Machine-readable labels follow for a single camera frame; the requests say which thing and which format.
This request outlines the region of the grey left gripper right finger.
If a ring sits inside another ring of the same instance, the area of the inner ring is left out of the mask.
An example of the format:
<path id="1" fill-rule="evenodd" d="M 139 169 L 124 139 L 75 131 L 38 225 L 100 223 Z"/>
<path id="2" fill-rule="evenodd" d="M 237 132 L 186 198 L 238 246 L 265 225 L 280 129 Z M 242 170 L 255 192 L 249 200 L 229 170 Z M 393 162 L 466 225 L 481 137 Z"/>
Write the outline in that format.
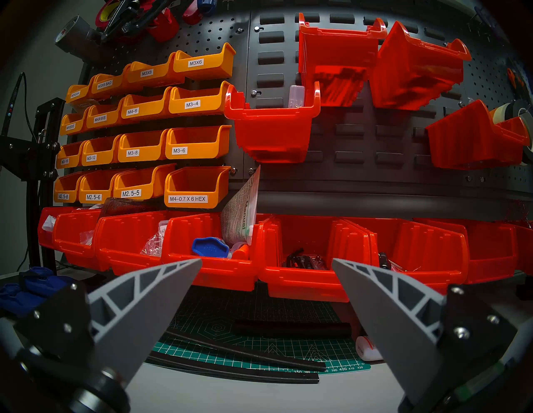
<path id="1" fill-rule="evenodd" d="M 404 391 L 398 412 L 475 412 L 518 364 L 518 328 L 483 284 L 440 294 L 404 273 L 333 259 L 367 336 Z"/>

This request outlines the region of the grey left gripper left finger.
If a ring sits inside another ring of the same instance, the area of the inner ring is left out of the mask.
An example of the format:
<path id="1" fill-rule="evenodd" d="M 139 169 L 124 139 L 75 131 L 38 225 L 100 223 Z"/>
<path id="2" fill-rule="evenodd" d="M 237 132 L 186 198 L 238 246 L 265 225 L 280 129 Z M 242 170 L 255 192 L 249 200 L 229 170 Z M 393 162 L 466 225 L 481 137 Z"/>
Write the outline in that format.
<path id="1" fill-rule="evenodd" d="M 129 272 L 87 293 L 78 282 L 16 323 L 16 362 L 61 412 L 130 412 L 126 387 L 174 317 L 201 259 Z"/>

